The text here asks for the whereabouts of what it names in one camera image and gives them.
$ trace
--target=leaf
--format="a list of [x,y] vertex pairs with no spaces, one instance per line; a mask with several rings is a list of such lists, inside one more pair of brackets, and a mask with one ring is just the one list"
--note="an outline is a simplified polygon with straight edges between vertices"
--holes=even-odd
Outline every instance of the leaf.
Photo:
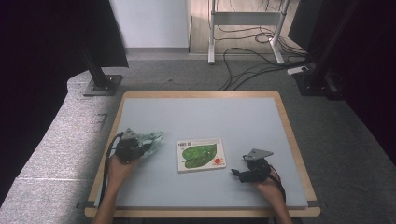
[[208,164],[217,154],[217,145],[196,146],[185,149],[182,153],[184,166],[188,169]]

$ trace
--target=gray carpet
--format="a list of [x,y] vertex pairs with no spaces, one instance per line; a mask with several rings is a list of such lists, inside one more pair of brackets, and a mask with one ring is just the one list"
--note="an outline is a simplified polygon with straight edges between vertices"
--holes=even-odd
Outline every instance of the gray carpet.
[[[257,63],[230,62],[235,75]],[[122,95],[215,91],[228,78],[220,60],[215,65],[201,60],[130,61],[129,69],[104,71],[124,75],[115,96],[83,97],[88,73],[68,81],[64,105],[15,180],[1,207],[0,223],[89,223],[85,202]],[[303,223],[396,222],[396,168],[346,102],[300,96],[286,70],[255,77],[238,90],[278,91],[282,97],[321,206],[319,217],[302,218]]]

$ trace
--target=metal bracket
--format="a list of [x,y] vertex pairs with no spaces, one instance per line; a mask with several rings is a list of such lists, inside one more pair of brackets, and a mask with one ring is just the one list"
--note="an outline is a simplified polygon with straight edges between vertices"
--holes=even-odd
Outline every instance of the metal bracket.
[[117,90],[120,82],[122,81],[122,75],[105,75],[106,85],[104,87],[97,87],[91,79],[84,92],[84,96],[112,96]]

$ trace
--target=human hand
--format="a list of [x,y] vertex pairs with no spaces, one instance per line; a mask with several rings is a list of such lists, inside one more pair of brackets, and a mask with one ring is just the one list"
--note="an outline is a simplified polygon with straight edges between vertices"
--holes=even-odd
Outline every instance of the human hand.
[[117,155],[111,156],[108,168],[107,189],[118,190],[138,162],[139,159],[125,163]]
[[[280,181],[280,176],[277,174],[274,167],[272,165],[270,166],[271,166],[270,175],[276,178],[278,181]],[[250,183],[250,184],[256,187],[256,189],[259,190],[262,197],[264,197],[264,199],[274,208],[274,211],[276,213],[276,221],[278,224],[292,224],[288,207],[283,201],[283,196],[279,189],[279,186],[276,184],[276,182],[273,179],[267,178],[261,183]]]
[[[280,176],[276,173],[274,167],[271,166],[270,175],[280,181]],[[259,190],[262,197],[268,201],[268,203],[278,203],[279,201],[283,202],[283,196],[281,191],[279,190],[278,185],[271,178],[267,178],[263,182],[252,182],[250,183],[252,186],[256,187]]]

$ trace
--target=black pole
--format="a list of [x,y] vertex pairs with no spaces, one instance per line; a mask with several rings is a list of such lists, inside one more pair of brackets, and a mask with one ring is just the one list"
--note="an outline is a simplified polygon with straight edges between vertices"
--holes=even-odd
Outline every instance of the black pole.
[[294,75],[301,95],[313,96],[331,94],[331,90],[329,89],[330,83],[326,80],[326,76],[328,75],[331,66],[331,57],[334,46],[347,26],[347,23],[358,6],[359,1],[360,0],[351,0],[349,3],[343,19],[341,19],[340,23],[335,28],[335,31],[332,33],[328,44],[325,46],[322,55],[320,55],[320,59],[318,60],[318,64],[314,71]]

